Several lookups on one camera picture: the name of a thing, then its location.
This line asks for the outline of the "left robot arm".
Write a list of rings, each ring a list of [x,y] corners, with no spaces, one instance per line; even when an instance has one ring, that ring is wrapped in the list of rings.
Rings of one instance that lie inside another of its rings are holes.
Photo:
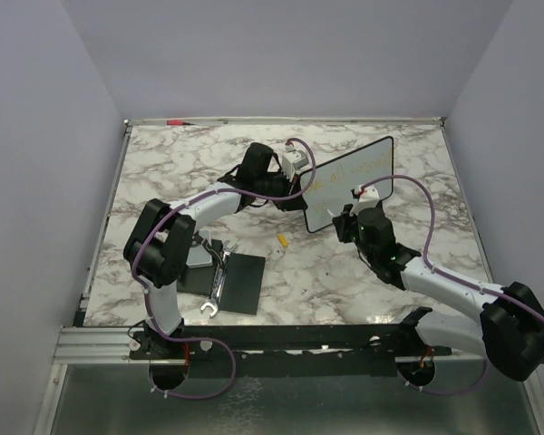
[[[234,254],[201,230],[254,206],[257,200],[281,211],[305,210],[308,185],[299,170],[315,165],[310,149],[288,147],[282,155],[253,142],[243,160],[206,190],[168,204],[149,200],[123,249],[132,277],[143,287],[146,317],[131,337],[131,358],[183,356],[195,341],[182,335],[178,291],[204,293],[212,314],[257,313],[265,260]]]

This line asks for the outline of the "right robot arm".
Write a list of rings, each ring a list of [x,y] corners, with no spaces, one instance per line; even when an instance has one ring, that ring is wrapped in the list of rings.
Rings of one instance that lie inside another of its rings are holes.
[[[409,354],[442,346],[486,358],[514,381],[544,364],[544,309],[520,282],[496,285],[434,266],[425,254],[399,243],[379,207],[355,214],[351,205],[332,218],[337,238],[352,243],[376,276],[401,290],[426,295],[457,311],[429,312],[398,333]]]

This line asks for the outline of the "yellow marker cap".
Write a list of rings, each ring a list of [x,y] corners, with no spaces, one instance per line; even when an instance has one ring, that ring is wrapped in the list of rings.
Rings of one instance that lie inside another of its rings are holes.
[[[278,234],[277,238],[282,247],[288,247],[288,242],[284,235]]]

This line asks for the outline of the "black framed whiteboard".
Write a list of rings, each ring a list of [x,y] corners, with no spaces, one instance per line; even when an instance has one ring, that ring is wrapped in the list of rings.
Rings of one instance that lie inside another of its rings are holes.
[[[353,201],[351,190],[359,185],[393,174],[393,137],[386,136],[316,166],[300,174],[303,186],[312,185],[303,198],[306,230],[318,232],[332,224],[325,211],[338,215],[344,205]]]

